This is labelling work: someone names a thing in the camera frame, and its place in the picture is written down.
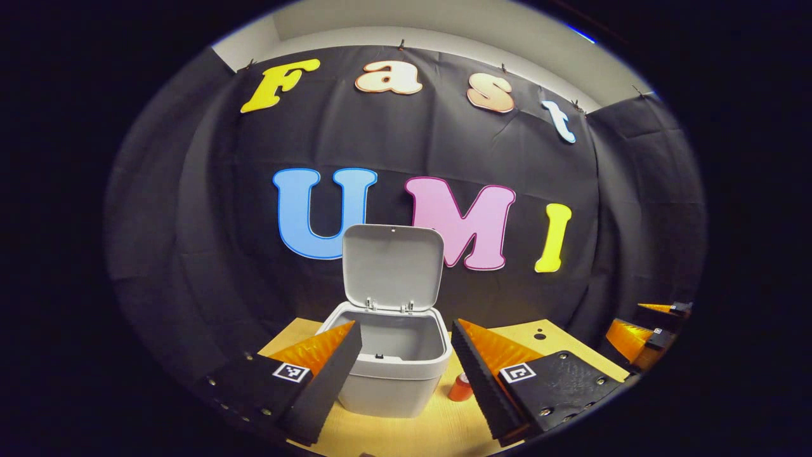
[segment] letter m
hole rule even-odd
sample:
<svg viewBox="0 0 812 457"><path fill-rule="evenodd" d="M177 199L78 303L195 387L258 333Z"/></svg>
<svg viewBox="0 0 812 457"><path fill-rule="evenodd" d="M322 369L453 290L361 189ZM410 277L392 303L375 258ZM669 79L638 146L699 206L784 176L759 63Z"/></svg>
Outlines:
<svg viewBox="0 0 812 457"><path fill-rule="evenodd" d="M502 256L508 210L516 193L501 185L487 185L465 216L460 213L451 187L439 178L420 176L406 181L406 191L414 197L412 225L437 230L443 236L446 265L460 261L471 240L473 249L464 265L472 270L498 270Z"/></svg>

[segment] table surface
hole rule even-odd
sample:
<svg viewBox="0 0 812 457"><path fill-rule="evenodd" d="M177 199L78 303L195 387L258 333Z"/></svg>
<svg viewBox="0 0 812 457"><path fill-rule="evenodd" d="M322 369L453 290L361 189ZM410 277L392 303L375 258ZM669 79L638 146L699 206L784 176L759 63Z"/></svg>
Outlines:
<svg viewBox="0 0 812 457"><path fill-rule="evenodd" d="M320 322L296 319L269 342L260 355L270 356L288 346L312 337ZM493 330L542 355L569 350L607 376L623 382L629 373L599 353L579 342L549 320L498 327ZM546 337L537 339L542 333ZM366 453L375 457L413 455L480 457L501 450L499 442L490 437L485 416L479 410L476 397L464 402L448 399L448 390L463 371L460 360L452 350L448 369L440 379L425 410L416 418L391 419L363 416L345 410L336 401L319 435L311 447L291 444L329 457L358 457Z"/></svg>

